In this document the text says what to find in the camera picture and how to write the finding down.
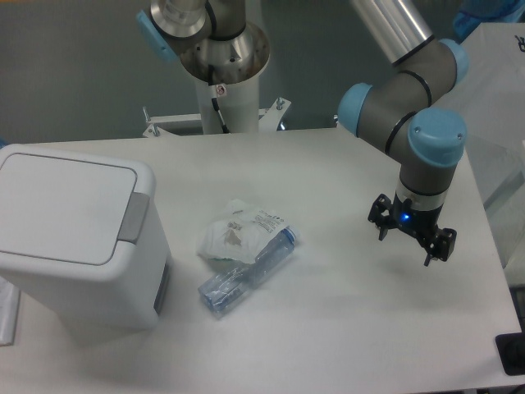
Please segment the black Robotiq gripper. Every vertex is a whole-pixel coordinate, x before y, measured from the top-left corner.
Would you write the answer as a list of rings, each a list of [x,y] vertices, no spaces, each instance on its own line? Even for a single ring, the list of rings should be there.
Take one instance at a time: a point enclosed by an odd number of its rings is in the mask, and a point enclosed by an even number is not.
[[[442,206],[428,211],[416,210],[409,203],[401,203],[398,196],[394,201],[380,194],[372,203],[368,221],[379,231],[378,239],[383,241],[390,229],[399,229],[414,238],[426,251],[424,266],[432,260],[447,262],[454,252],[457,231],[437,226]]]

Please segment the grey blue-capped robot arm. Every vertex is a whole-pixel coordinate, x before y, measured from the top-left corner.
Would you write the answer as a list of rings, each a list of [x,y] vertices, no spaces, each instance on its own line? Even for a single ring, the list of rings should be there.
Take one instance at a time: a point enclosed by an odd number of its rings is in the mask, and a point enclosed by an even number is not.
[[[380,236],[400,230],[428,260],[446,261],[457,233],[438,218],[468,132],[458,113],[436,101],[465,77],[468,55],[437,40],[410,1],[355,1],[353,8],[396,69],[383,86],[353,85],[337,110],[341,126],[400,165],[394,197],[380,195],[368,219]],[[193,77],[205,133],[261,130],[258,77],[270,49],[244,2],[152,1],[135,19],[157,56]]]

